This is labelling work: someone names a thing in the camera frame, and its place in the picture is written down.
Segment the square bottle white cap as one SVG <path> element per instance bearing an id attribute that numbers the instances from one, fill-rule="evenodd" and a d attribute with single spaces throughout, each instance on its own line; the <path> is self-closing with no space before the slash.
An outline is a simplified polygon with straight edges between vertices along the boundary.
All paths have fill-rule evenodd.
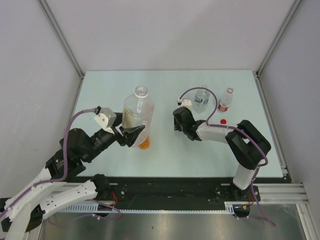
<path id="1" fill-rule="evenodd" d="M 154 108 L 154 103 L 145 86 L 137 86 L 134 93 L 125 98 L 123 102 L 121 126 L 125 130 L 142 125 L 144 126 L 144 129 L 134 141 L 133 146 L 138 146 L 147 139 Z"/>

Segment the water bottle blue cap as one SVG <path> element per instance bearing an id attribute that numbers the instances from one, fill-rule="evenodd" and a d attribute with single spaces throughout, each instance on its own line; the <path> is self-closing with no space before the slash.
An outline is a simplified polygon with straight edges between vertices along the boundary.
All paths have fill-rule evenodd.
<path id="1" fill-rule="evenodd" d="M 196 91 L 193 108 L 198 114 L 201 114 L 207 110 L 210 99 L 210 92 L 206 90 L 207 87 L 207 85 L 203 85 L 202 88 L 199 88 Z"/>

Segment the red bottle cap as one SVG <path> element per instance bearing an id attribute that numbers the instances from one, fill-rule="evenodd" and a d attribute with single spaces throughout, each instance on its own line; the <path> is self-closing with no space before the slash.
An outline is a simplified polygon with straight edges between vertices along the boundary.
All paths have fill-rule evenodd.
<path id="1" fill-rule="evenodd" d="M 226 121 L 225 119 L 221 119 L 221 120 L 220 120 L 220 123 L 221 123 L 222 125 L 226 125 L 226 124 L 227 124 L 227 121 Z"/>

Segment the clear bottle red label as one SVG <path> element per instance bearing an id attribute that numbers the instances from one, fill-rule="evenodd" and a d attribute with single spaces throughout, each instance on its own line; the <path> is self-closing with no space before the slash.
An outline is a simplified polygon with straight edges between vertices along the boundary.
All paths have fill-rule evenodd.
<path id="1" fill-rule="evenodd" d="M 233 93 L 234 93 L 234 88 L 233 87 L 228 87 L 226 91 L 223 93 L 222 97 L 220 98 L 218 102 L 218 110 L 221 112 L 226 112 L 233 100 Z"/>

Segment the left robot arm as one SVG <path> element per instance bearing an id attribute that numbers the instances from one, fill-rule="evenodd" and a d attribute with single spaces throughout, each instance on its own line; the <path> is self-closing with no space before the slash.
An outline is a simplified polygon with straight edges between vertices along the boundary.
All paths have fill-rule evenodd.
<path id="1" fill-rule="evenodd" d="M 81 128 L 71 128 L 74 120 L 83 114 L 94 113 L 100 129 L 88 136 Z M 82 201 L 101 201 L 111 193 L 111 185 L 104 174 L 96 174 L 74 188 L 53 192 L 72 180 L 99 154 L 113 143 L 131 147 L 141 132 L 143 124 L 124 128 L 123 114 L 110 108 L 89 108 L 77 112 L 69 120 L 58 150 L 41 169 L 36 178 L 11 198 L 1 198 L 1 229 L 9 234 L 24 234 L 38 227 L 43 220 L 56 212 Z"/>

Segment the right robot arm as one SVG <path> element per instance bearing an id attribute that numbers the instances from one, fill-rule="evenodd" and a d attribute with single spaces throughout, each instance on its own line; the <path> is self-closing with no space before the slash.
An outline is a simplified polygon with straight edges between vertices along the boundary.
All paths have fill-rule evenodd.
<path id="1" fill-rule="evenodd" d="M 247 197 L 260 167 L 269 163 L 267 154 L 272 148 L 260 131 L 249 120 L 235 126 L 195 120 L 191 110 L 184 106 L 173 111 L 173 119 L 174 130 L 184 133 L 191 141 L 214 141 L 230 147 L 238 168 L 229 194 L 237 201 Z"/>

